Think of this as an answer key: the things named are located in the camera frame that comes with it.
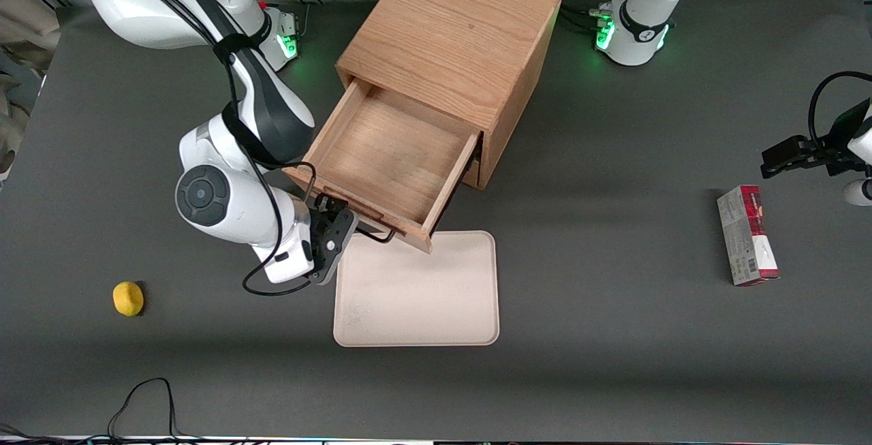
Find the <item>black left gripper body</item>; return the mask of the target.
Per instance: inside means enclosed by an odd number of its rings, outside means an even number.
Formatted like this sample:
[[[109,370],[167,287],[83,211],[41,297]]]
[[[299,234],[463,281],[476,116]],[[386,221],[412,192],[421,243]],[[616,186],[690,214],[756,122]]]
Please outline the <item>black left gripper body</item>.
[[[860,158],[857,153],[848,149],[848,143],[869,124],[869,101],[863,101],[842,112],[827,134],[819,134],[815,121],[816,113],[809,113],[809,135],[813,145],[813,156],[809,160],[811,168],[824,166],[829,176],[837,176],[844,172],[861,172],[869,176],[869,163]]]

